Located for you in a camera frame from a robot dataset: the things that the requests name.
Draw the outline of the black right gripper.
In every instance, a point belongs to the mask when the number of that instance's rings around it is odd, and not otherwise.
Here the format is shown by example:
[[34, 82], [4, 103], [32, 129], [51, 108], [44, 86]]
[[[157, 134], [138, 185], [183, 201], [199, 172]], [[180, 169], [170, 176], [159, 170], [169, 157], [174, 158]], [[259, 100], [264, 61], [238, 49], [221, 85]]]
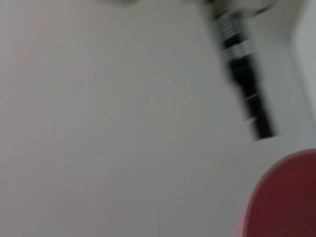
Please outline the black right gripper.
[[258, 83], [258, 74], [252, 58], [244, 56], [229, 61], [233, 81], [241, 91], [242, 102], [250, 120], [254, 139], [264, 140], [277, 136], [273, 123], [268, 117]]

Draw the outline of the pink plastic bowl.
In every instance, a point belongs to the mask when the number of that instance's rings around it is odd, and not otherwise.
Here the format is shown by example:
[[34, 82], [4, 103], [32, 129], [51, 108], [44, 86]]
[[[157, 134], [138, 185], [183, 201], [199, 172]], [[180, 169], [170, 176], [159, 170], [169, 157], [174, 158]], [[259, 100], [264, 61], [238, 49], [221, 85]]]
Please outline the pink plastic bowl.
[[291, 154], [266, 171], [233, 237], [316, 237], [316, 149]]

